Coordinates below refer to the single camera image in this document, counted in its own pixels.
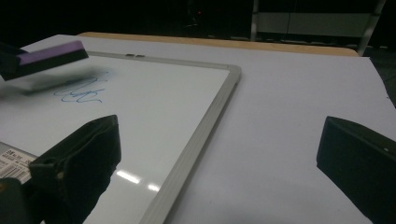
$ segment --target whiteboard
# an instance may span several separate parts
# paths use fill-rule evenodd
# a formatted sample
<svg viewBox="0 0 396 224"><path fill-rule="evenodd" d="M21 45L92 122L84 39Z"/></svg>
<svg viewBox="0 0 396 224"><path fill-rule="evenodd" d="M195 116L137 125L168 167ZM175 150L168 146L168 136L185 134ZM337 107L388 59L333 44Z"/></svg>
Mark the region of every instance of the whiteboard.
<svg viewBox="0 0 396 224"><path fill-rule="evenodd" d="M0 141L41 155L117 115L121 162L84 223L162 223L237 84L235 65L89 52L0 81Z"/></svg>

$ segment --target barcode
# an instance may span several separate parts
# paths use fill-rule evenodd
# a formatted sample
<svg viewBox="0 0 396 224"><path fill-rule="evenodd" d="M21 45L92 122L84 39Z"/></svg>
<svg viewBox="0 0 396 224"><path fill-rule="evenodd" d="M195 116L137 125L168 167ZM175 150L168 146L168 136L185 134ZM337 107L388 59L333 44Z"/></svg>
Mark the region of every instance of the barcode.
<svg viewBox="0 0 396 224"><path fill-rule="evenodd" d="M22 183L27 181L28 178L30 178L29 172L24 171L20 167L11 164L7 168L5 168L3 171L0 172L0 177L5 178L5 177L11 177L11 178L17 178L19 179Z"/></svg>

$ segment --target label sticker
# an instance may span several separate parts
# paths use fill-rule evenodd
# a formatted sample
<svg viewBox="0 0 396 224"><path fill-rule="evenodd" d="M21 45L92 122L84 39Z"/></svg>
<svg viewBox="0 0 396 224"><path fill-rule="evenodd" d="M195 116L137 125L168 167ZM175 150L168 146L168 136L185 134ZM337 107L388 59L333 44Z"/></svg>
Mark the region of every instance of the label sticker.
<svg viewBox="0 0 396 224"><path fill-rule="evenodd" d="M0 154L0 178L17 178L24 184L31 178L28 165L34 160L35 157L16 149L6 150L6 152Z"/></svg>

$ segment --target whiteboard frame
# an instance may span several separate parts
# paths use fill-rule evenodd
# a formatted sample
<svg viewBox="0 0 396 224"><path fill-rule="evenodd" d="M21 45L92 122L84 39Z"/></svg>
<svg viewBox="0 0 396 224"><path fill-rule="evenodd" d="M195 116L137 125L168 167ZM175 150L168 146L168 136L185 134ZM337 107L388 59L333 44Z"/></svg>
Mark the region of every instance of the whiteboard frame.
<svg viewBox="0 0 396 224"><path fill-rule="evenodd" d="M206 110L205 115L192 134L189 142L181 152L171 172L165 178L160 191L154 197L153 201L150 203L148 209L140 220L140 224L161 224L168 216L178 194L181 192L181 189L183 188L183 185L192 170L193 165L205 147L205 143L209 138L209 135L214 129L215 124L220 119L222 110L225 108L227 102L231 98L233 90L241 78L242 69L241 67L233 64L203 63L147 57L145 55L122 55L97 51L87 51L87 53L91 56L119 58L141 62L169 63L204 68L216 68L229 71L228 76L225 78L213 102Z"/></svg>

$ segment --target table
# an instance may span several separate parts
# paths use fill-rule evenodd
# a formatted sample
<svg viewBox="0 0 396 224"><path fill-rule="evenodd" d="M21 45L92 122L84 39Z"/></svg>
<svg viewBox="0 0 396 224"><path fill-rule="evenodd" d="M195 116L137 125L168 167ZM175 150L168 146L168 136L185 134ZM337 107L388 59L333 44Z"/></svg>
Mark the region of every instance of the table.
<svg viewBox="0 0 396 224"><path fill-rule="evenodd" d="M353 49L292 45L292 44L259 43L259 42L248 42L248 41L202 39L202 38L187 38L187 37L174 37L174 36L157 36L157 35L124 35L124 34L96 33L96 32L82 33L79 34L79 36L100 37L100 38L121 39L121 40L141 40L141 41L163 42L163 43L191 44L191 45L202 45L202 46L235 48L235 49L262 49L262 50L298 52L298 53L310 53L310 54L325 54L325 55L355 56L355 57L359 56L359 54Z"/></svg>
<svg viewBox="0 0 396 224"><path fill-rule="evenodd" d="M299 46L301 53L293 46L241 47L255 45L248 42L224 48L231 42L92 35L59 35L50 43L80 39L87 50L242 67L241 81L165 223L371 223L316 166L327 116L396 139L396 113L370 59L334 56L334 49L318 55L318 47L308 52L310 47ZM120 223L128 220L120 217Z"/></svg>

